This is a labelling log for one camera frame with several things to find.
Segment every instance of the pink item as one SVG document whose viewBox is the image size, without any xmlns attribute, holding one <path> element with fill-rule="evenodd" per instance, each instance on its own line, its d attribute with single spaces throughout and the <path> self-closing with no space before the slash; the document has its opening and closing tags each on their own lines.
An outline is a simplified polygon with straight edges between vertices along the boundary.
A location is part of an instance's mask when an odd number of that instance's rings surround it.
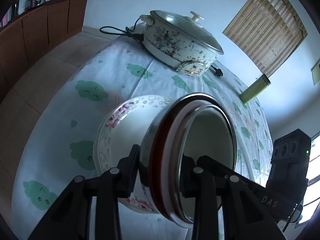
<svg viewBox="0 0 320 240">
<path fill-rule="evenodd" d="M 4 15 L 2 19 L 2 27 L 6 26 L 8 23 L 8 12 Z"/>
</svg>

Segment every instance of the window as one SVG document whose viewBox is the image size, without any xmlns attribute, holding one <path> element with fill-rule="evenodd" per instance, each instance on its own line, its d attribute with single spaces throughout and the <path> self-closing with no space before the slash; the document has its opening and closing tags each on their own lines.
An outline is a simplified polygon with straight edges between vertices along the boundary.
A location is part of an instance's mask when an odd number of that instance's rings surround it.
<svg viewBox="0 0 320 240">
<path fill-rule="evenodd" d="M 307 179 L 309 179 L 306 194 L 303 199 L 303 223 L 311 218 L 320 202 L 320 134 L 311 142 L 311 151 Z"/>
<path fill-rule="evenodd" d="M 288 0 L 248 0 L 223 34 L 270 77 L 307 31 Z"/>
</svg>

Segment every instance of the pot handle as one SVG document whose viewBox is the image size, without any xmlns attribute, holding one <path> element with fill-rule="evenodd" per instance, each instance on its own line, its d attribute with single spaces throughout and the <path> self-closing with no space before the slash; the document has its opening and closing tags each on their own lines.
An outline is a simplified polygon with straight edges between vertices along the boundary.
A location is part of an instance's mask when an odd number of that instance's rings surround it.
<svg viewBox="0 0 320 240">
<path fill-rule="evenodd" d="M 148 24 L 149 26 L 152 26 L 155 24 L 155 20 L 151 17 L 151 15 L 145 15 L 142 14 L 140 15 L 140 20 Z"/>
</svg>

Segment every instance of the white cooking pot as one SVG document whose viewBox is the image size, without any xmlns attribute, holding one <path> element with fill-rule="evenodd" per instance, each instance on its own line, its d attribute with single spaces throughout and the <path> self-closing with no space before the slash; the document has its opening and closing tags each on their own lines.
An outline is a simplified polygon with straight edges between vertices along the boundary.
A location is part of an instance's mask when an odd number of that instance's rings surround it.
<svg viewBox="0 0 320 240">
<path fill-rule="evenodd" d="M 156 58 L 189 76 L 201 76 L 223 50 L 216 39 L 203 28 L 200 15 L 184 17 L 165 11 L 141 15 L 146 23 L 143 44 Z"/>
</svg>

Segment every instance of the green cylinder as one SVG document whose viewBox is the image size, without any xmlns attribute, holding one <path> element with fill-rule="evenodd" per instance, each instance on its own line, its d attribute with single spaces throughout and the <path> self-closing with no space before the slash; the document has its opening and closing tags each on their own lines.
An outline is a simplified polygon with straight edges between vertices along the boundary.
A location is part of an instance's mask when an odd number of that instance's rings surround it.
<svg viewBox="0 0 320 240">
<path fill-rule="evenodd" d="M 259 77 L 250 87 L 248 87 L 239 95 L 239 98 L 245 104 L 258 94 L 260 94 L 270 84 L 271 82 L 268 77 L 265 74 L 262 74 L 261 77 Z"/>
</svg>

